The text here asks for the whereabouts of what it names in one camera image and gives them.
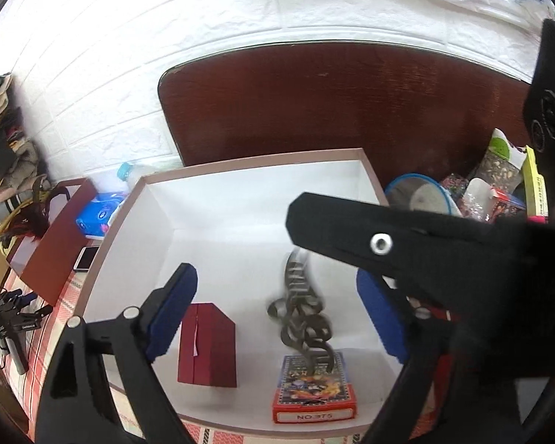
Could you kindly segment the small red box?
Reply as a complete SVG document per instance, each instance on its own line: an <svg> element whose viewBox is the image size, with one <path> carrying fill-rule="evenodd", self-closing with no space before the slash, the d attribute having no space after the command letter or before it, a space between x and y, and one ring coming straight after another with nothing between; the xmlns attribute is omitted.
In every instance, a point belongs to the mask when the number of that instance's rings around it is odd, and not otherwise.
<svg viewBox="0 0 555 444"><path fill-rule="evenodd" d="M235 324L213 303L191 304L180 326L177 381L236 388Z"/></svg>

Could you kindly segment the yellow green medicine box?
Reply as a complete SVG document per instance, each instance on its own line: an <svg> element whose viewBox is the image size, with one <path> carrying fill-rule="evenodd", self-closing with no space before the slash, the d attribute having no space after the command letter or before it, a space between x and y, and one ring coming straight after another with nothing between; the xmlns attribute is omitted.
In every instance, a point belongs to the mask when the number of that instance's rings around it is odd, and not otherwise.
<svg viewBox="0 0 555 444"><path fill-rule="evenodd" d="M524 147L525 160L521 172L527 205L527 219L533 222L548 222L548 197L544 177L538 172L534 150Z"/></svg>

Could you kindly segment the herb sachet fabric top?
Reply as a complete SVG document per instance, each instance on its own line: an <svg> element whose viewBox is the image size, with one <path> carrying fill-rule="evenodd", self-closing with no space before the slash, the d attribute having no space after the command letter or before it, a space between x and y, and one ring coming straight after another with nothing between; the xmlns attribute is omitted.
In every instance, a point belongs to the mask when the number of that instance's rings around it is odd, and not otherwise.
<svg viewBox="0 0 555 444"><path fill-rule="evenodd" d="M526 159L524 148L513 145L500 129L495 128L474 176L492 188L512 194L522 182L521 169Z"/></svg>

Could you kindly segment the blue rim mesh strainer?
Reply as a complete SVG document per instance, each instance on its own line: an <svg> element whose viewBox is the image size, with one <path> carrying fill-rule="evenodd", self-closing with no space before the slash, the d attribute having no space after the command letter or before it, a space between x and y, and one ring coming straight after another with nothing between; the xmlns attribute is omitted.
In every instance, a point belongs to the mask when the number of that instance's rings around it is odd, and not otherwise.
<svg viewBox="0 0 555 444"><path fill-rule="evenodd" d="M462 216L449 191L423 174L398 176L387 185L385 195L391 208Z"/></svg>

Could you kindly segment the playing cards box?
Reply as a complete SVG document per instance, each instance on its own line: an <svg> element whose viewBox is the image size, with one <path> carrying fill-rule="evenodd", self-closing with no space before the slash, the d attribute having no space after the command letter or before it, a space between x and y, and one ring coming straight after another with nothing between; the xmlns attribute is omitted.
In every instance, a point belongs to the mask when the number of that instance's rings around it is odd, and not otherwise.
<svg viewBox="0 0 555 444"><path fill-rule="evenodd" d="M314 374L307 371L302 356L283 358L282 370L272 401L272 419L276 424L314 424L355 419L357 398L346 362L340 351L335 353L335 366L327 371L320 362Z"/></svg>

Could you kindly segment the white smartphone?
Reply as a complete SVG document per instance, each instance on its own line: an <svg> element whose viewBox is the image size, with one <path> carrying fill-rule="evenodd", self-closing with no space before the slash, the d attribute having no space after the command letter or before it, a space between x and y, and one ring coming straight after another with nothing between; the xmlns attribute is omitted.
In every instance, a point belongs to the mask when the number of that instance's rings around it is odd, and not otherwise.
<svg viewBox="0 0 555 444"><path fill-rule="evenodd" d="M98 246L83 246L75 260L73 271L75 273L87 273L94 263L98 250Z"/></svg>

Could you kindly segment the blue tissue pack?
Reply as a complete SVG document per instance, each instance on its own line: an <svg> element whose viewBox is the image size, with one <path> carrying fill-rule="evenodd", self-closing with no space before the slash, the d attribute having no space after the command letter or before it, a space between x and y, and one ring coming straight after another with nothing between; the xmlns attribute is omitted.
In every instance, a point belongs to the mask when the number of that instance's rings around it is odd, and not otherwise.
<svg viewBox="0 0 555 444"><path fill-rule="evenodd" d="M77 216L77 227L89 239L103 239L126 198L124 192L96 195Z"/></svg>

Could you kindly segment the dark wooden headboard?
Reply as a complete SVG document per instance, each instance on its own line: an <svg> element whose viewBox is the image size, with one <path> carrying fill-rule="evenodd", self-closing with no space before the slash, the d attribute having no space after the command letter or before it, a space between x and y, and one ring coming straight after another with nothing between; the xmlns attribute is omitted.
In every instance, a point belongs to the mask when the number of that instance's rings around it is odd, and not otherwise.
<svg viewBox="0 0 555 444"><path fill-rule="evenodd" d="M529 142L527 85L466 60L367 42L269 44L176 65L158 83L187 165L362 148L382 184L469 174L494 130Z"/></svg>

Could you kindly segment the brown cardboard storage box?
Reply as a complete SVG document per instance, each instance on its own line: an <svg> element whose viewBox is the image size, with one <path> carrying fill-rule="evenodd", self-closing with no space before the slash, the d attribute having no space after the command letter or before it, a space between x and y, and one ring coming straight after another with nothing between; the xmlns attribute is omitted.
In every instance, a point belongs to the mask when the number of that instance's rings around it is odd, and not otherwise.
<svg viewBox="0 0 555 444"><path fill-rule="evenodd" d="M141 178L114 219L76 307L88 322L141 305L182 263L198 274L196 301L213 303L236 328L233 389L182 384L178 350L153 365L175 411L191 422L245 434L324 438L364 432L400 372L357 294L353 267L321 256L310 274L324 297L332 344L346 362L358 414L347 421L277 425L272 399L289 349L266 308L283 289L293 245L290 203L304 192L380 205L383 189L359 149L275 154L184 167Z"/></svg>

